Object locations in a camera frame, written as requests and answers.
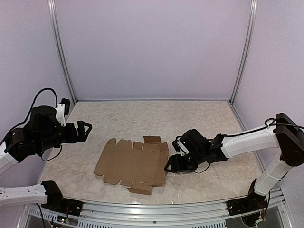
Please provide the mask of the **brown cardboard box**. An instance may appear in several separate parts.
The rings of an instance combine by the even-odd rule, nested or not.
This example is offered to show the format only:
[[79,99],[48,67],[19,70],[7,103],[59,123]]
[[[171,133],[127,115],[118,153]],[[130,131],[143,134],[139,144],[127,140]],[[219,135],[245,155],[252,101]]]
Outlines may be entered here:
[[144,136],[144,142],[110,139],[95,166],[103,182],[126,186],[131,193],[151,195],[153,187],[166,182],[164,170],[169,147],[159,136]]

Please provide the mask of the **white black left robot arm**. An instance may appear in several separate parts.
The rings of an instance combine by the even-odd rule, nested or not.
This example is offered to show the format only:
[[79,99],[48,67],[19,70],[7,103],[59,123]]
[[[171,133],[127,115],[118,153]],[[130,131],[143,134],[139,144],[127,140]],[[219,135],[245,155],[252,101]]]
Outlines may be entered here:
[[[83,143],[92,130],[92,125],[84,121],[77,124],[65,121],[64,105],[34,107],[29,121],[22,128],[10,130],[0,144],[0,172],[4,173],[27,157],[43,153],[52,148],[62,149],[64,143]],[[1,207],[40,204],[52,206],[62,211],[66,200],[54,181],[43,181],[26,187],[2,187],[0,189]]]

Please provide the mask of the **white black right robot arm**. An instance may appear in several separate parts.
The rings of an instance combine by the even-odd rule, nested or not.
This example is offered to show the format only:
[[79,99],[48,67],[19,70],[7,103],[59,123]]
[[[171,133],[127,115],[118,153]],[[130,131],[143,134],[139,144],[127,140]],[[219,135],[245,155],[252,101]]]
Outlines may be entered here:
[[217,134],[213,139],[190,129],[172,142],[177,154],[169,157],[166,172],[196,172],[202,163],[223,162],[238,155],[269,148],[280,149],[280,154],[263,174],[255,179],[243,200],[243,207],[253,211],[262,199],[294,167],[304,162],[304,128],[286,114],[265,120],[263,126],[236,134]]

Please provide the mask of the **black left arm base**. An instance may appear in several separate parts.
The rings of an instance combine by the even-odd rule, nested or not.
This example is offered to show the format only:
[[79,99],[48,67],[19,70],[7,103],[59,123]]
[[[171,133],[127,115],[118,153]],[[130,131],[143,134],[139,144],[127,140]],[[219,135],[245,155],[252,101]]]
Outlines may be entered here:
[[64,198],[61,190],[52,180],[43,181],[41,185],[45,188],[47,196],[47,202],[41,204],[43,208],[66,215],[80,216],[83,207],[82,201]]

